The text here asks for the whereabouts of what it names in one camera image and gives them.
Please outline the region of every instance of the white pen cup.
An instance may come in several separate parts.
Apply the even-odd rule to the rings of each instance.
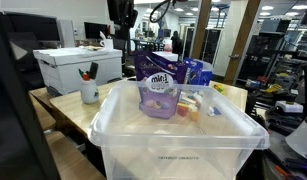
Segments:
[[[103,46],[105,49],[108,49],[108,50],[114,49],[112,39],[104,39],[104,40],[100,41],[100,45]]]

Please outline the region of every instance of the clear plastic bin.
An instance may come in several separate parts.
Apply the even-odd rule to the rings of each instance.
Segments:
[[[108,179],[233,179],[254,149],[267,149],[269,135],[253,119],[210,87],[173,85],[198,92],[198,120],[177,112],[170,119],[139,110],[141,82],[118,83],[88,132],[101,147]],[[210,116],[210,107],[218,115]]]

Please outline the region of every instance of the cable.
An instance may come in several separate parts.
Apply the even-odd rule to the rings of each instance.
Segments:
[[[162,20],[162,18],[165,16],[167,10],[168,10],[169,7],[170,7],[171,1],[172,1],[172,0],[165,0],[165,1],[161,2],[159,5],[157,5],[157,6],[153,9],[153,11],[152,11],[151,14],[150,14],[150,22],[151,22],[151,23],[157,23],[157,22],[159,22],[160,20]],[[161,6],[163,6],[163,5],[166,4],[166,3],[167,3],[166,9],[165,9],[164,13],[161,15],[161,17],[157,18],[156,20],[153,20],[152,17],[153,17],[153,14],[155,13],[155,11],[158,10]]]

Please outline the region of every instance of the person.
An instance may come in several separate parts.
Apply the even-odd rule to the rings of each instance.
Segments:
[[[179,33],[177,31],[173,32],[171,40],[172,40],[172,53],[181,56],[183,51],[183,43],[182,40],[179,38]]]

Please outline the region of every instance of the purple bag label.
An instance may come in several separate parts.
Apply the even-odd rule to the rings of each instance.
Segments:
[[[167,73],[156,73],[146,80],[146,86],[150,91],[165,93],[173,86],[173,78]]]

